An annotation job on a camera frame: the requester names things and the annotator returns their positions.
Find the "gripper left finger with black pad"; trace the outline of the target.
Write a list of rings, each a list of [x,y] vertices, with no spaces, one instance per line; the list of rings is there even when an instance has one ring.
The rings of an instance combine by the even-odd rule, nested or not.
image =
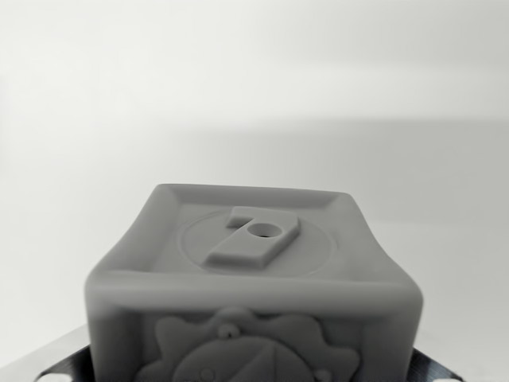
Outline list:
[[[37,381],[46,373],[73,375],[77,353],[90,344],[87,324],[31,351],[7,366],[1,367],[1,381]]]

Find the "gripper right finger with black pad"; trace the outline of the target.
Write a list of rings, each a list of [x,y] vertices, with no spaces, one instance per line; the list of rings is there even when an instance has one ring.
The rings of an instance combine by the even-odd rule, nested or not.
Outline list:
[[[419,332],[415,345],[467,381],[508,381],[508,335]]]

